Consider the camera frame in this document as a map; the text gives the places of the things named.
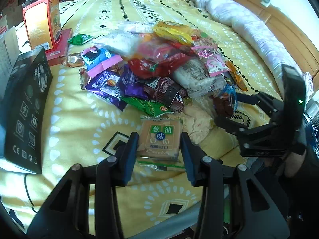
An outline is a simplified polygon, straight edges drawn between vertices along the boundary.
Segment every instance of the ce mark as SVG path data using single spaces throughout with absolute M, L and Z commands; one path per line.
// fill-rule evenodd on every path
M 19 155 L 19 147 L 17 147 L 16 145 L 14 145 L 13 146 L 13 151 L 15 152 L 15 153 L 17 153 L 18 155 Z

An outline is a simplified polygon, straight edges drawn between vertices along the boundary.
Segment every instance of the white quilt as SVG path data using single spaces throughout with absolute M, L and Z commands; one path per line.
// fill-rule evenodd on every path
M 303 73 L 297 63 L 267 26 L 256 15 L 233 0 L 191 0 L 198 8 L 205 8 L 213 19 L 234 29 L 264 60 L 273 74 L 281 96 L 284 95 L 281 64 L 293 66 L 306 83 L 306 102 L 313 94 L 311 75 Z

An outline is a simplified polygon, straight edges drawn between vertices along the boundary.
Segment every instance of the bed sheet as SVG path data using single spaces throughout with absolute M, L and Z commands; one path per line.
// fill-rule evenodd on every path
M 202 29 L 219 41 L 222 53 L 237 66 L 248 94 L 264 91 L 280 98 L 268 67 L 232 28 L 211 20 L 203 9 L 189 0 L 77 0 L 60 4 L 63 29 L 73 34 L 97 37 L 115 28 L 118 21 L 175 21 Z M 21 23 L 17 27 L 21 52 L 30 50 Z M 69 53 L 91 46 L 70 45 Z M 65 172 L 75 163 L 94 165 L 108 154 L 102 149 L 116 131 L 130 135 L 141 129 L 140 112 L 128 105 L 123 112 L 86 90 L 80 89 L 79 69 L 51 67 L 53 81 L 42 125 L 42 175 L 0 171 L 0 194 L 4 206 L 26 231 L 32 218 Z M 239 103 L 232 117 L 248 127 L 268 122 L 258 108 Z M 235 136 L 214 128 L 200 144 L 213 158 L 227 165 L 242 163 Z M 181 205 L 179 212 L 201 199 L 202 189 L 193 188 L 186 173 L 157 172 L 135 165 L 125 188 L 117 188 L 117 199 L 125 237 L 133 236 L 176 214 L 168 214 L 170 204 Z M 90 232 L 94 233 L 94 188 L 90 191 Z

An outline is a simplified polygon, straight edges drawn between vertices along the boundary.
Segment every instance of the purple snack package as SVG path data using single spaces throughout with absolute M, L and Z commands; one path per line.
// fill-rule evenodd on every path
M 116 86 L 120 76 L 112 71 L 104 70 L 85 86 L 85 89 L 105 98 L 120 111 L 123 111 L 127 103 L 122 101 L 120 96 L 120 89 Z
M 138 77 L 133 74 L 127 64 L 124 65 L 124 72 L 116 86 L 121 91 L 123 97 L 136 97 L 142 100 L 148 100 L 148 95 L 144 91 L 143 83 L 138 82 Z

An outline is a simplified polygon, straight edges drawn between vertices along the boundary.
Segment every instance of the snack pile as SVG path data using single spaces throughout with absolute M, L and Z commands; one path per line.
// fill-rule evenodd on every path
M 91 47 L 65 57 L 63 64 L 81 66 L 81 89 L 121 111 L 130 104 L 143 112 L 141 164 L 152 159 L 159 169 L 183 167 L 180 133 L 187 131 L 200 143 L 216 115 L 235 112 L 235 88 L 247 91 L 236 67 L 200 29 L 171 21 L 124 22 L 106 36 L 78 34 L 69 40 L 89 41 Z

